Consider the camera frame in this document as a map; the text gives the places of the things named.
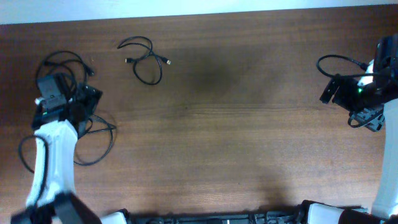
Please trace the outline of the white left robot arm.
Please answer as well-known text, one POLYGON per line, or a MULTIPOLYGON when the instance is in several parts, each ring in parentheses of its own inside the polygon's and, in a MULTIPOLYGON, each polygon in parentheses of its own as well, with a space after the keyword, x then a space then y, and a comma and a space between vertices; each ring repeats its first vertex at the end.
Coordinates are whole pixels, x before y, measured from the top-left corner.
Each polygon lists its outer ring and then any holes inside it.
POLYGON ((11 217, 24 223, 127 223, 125 210, 97 216, 77 196, 74 153, 102 92, 77 83, 66 73, 54 73, 36 81, 41 97, 32 122, 36 159, 34 179, 25 210, 11 217))

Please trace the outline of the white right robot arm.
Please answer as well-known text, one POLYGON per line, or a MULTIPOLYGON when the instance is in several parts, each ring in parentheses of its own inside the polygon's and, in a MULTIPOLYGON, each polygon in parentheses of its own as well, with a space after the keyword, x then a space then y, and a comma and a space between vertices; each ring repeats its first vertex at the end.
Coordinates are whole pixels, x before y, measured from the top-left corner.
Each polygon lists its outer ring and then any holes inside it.
POLYGON ((317 63, 318 71, 330 78, 320 101, 346 109, 352 128, 386 130, 379 190, 369 213, 305 200, 299 215, 305 223, 397 223, 397 35, 381 38, 369 63, 343 59, 363 72, 332 75, 317 63))

